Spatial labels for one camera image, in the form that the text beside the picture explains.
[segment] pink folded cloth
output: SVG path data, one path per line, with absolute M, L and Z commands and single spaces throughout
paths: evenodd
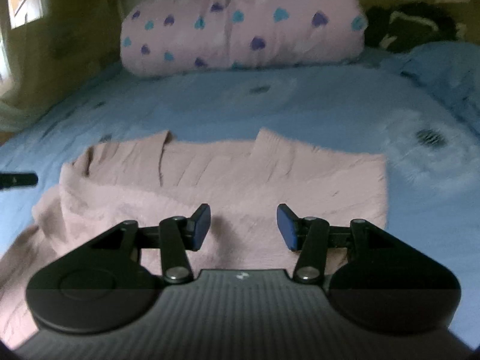
M 64 164 L 59 184 L 33 209 L 35 226 L 0 259 L 2 341 L 15 347 L 37 330 L 24 293 L 41 267 L 123 220 L 155 226 L 170 216 L 190 216 L 201 203 L 212 209 L 212 226 L 202 249 L 188 252 L 196 273 L 203 268 L 291 273 L 298 254 L 286 248 L 277 228 L 277 205 L 336 226 L 365 218 L 384 227 L 385 161 L 381 155 L 316 148 L 268 130 L 254 141 L 193 144 L 163 132 L 91 147 Z M 326 273 L 345 258 L 344 250 L 329 250 Z M 141 263 L 161 274 L 157 250 L 144 250 Z

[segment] blue blanket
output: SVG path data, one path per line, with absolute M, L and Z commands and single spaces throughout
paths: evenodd
M 480 138 L 480 46 L 427 43 L 386 59 L 382 68 L 412 78 Z
M 401 115 L 408 125 L 402 124 Z M 480 181 L 472 171 L 477 160 L 476 151 L 470 150 L 472 135 L 409 79 L 381 69 L 300 67 L 140 80 L 112 67 L 0 148 L 1 170 L 33 170 L 40 179 L 36 188 L 0 192 L 0 253 L 31 223 L 32 206 L 58 182 L 62 163 L 89 145 L 166 129 L 193 142 L 253 139 L 262 127 L 325 148 L 392 157 L 387 230 L 458 276 L 463 294 L 451 329 L 477 346 Z M 438 144 L 439 136 L 443 143 Z M 450 141 L 452 136 L 467 143 Z M 417 157 L 410 158 L 405 145 L 417 148 Z M 391 154 L 392 147 L 400 155 Z M 429 160 L 430 149 L 437 150 L 438 158 Z M 434 166 L 435 161 L 452 160 L 448 150 L 469 154 L 468 161 L 457 163 L 458 174 L 473 172 L 468 183 L 458 183 L 454 190 L 438 188 L 449 175 Z M 405 159 L 410 159 L 410 170 L 402 163 Z M 431 177 L 412 179 L 409 171 Z

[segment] pink pillow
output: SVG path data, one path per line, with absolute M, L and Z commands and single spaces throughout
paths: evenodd
M 144 0 L 123 21 L 139 76 L 339 62 L 363 50 L 357 0 Z

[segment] dark plush toy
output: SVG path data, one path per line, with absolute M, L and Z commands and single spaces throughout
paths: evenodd
M 428 42 L 457 39 L 452 17 L 427 3 L 409 3 L 392 9 L 372 7 L 367 11 L 367 18 L 365 45 L 393 53 L 407 52 Z

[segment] window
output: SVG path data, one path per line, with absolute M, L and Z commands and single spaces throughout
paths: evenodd
M 8 8 L 12 28 L 43 16 L 42 0 L 8 0 Z

